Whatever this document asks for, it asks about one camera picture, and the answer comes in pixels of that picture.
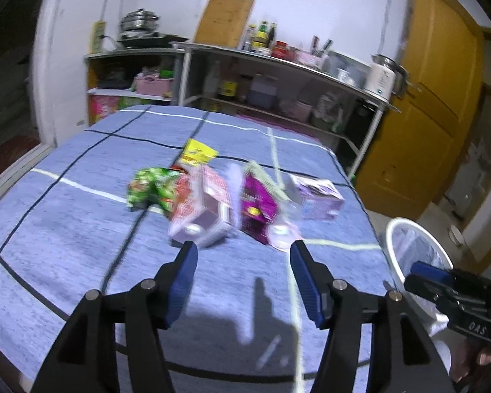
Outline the person's right hand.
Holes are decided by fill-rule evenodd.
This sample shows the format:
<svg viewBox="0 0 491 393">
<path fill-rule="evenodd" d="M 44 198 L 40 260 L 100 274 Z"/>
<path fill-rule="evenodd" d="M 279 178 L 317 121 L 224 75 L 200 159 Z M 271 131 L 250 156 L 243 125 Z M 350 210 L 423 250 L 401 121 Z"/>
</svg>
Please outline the person's right hand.
<svg viewBox="0 0 491 393">
<path fill-rule="evenodd" d="M 451 358 L 456 392 L 491 392 L 491 343 L 465 339 Z"/>
</svg>

